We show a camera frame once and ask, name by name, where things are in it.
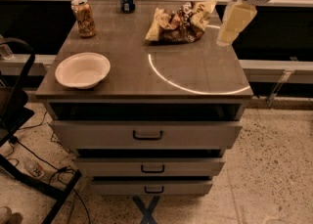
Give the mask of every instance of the drawer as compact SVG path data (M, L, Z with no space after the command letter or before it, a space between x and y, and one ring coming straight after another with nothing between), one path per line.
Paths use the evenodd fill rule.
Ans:
M242 128L238 121L58 121L51 127L70 149L226 149Z
M78 158L85 176L216 176L224 158Z
M205 195L212 187L211 180L96 180L91 188L100 195Z

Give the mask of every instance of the can lid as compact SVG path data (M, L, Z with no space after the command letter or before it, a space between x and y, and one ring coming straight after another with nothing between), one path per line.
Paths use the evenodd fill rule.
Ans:
M72 0L71 5L79 6L79 5L85 5L87 3L87 0Z

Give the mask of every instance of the tiled floor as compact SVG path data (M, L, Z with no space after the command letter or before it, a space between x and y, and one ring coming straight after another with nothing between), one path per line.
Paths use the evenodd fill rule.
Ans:
M41 122L43 106L29 103L36 115L27 123ZM63 167L73 163L74 156L51 139L52 130L46 115L43 125L21 130L21 143L40 157ZM232 150L226 152L226 164L214 177L208 195L162 196L153 212L160 224L311 224L313 223L313 101L276 100L274 109L264 100L254 99L243 116L243 129ZM0 152L8 155L12 148L5 144ZM23 157L33 157L15 144L8 156L17 158L22 168ZM54 172L46 170L47 180ZM63 181L68 176L60 177ZM62 187L57 178L53 185ZM0 206L9 206L14 215L9 223L41 223L54 203L27 186L0 173ZM89 188L89 179L82 177L76 190L83 198L93 224L139 224L143 214L131 197L103 197ZM140 197L146 207L152 197ZM87 224L86 212L72 193L58 215L56 224Z

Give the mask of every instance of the shoe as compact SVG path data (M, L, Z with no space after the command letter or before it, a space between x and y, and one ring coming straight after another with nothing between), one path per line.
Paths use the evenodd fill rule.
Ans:
M12 215L12 210L8 206L0 207L0 224L6 224Z

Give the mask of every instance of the white bowl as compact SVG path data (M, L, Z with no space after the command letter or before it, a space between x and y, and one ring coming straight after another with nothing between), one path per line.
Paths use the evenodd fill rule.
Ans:
M109 60L96 53L80 53L62 61L55 72L65 87L87 89L96 86L110 71Z

